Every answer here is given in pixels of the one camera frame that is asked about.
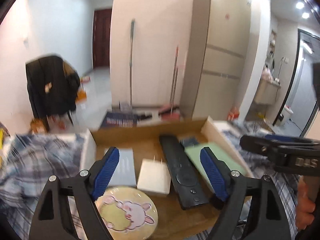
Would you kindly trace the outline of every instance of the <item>remote control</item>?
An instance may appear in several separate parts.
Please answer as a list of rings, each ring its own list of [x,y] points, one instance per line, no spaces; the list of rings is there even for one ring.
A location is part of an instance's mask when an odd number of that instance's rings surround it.
[[[173,135],[161,135],[159,141],[181,208],[186,210],[208,203],[208,198],[204,194],[192,164],[178,139]]]

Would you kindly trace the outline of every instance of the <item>remote control button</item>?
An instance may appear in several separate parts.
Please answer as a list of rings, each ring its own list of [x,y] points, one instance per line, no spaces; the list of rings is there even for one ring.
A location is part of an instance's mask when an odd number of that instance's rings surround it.
[[[187,173],[187,171],[178,171],[176,176],[177,181],[187,187],[192,187],[197,184],[197,178]]]

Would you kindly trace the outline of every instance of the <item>white trash bin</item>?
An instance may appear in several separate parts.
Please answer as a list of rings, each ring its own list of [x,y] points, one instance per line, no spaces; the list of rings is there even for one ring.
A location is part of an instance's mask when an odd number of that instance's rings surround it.
[[[285,122],[288,121],[289,118],[291,117],[291,115],[293,114],[293,111],[289,107],[284,106],[284,108],[283,108],[281,113],[283,115],[283,119],[280,122],[280,125],[284,125]]]

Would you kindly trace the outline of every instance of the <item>finger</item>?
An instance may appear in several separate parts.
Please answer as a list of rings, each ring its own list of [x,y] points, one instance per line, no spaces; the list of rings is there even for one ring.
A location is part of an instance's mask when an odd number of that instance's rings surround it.
[[[305,229],[311,225],[315,217],[308,213],[297,212],[296,213],[296,226],[298,229]]]
[[[298,197],[298,205],[296,209],[304,213],[312,213],[316,209],[316,204],[307,197]]]
[[[298,197],[305,197],[308,193],[308,185],[300,178],[298,183]]]

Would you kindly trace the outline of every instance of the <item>silver screw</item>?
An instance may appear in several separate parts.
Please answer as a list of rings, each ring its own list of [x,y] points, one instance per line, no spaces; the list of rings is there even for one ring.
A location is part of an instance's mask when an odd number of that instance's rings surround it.
[[[88,174],[89,174],[89,171],[87,171],[87,170],[80,171],[80,176],[81,176],[81,177],[85,177],[85,176],[87,176]]]
[[[231,171],[231,175],[233,177],[239,177],[240,176],[240,172],[239,171]]]
[[[54,176],[54,175],[52,175],[50,178],[49,178],[49,181],[55,181],[57,179],[57,177],[56,176]]]
[[[263,179],[265,181],[271,181],[271,177],[269,175],[263,175]]]

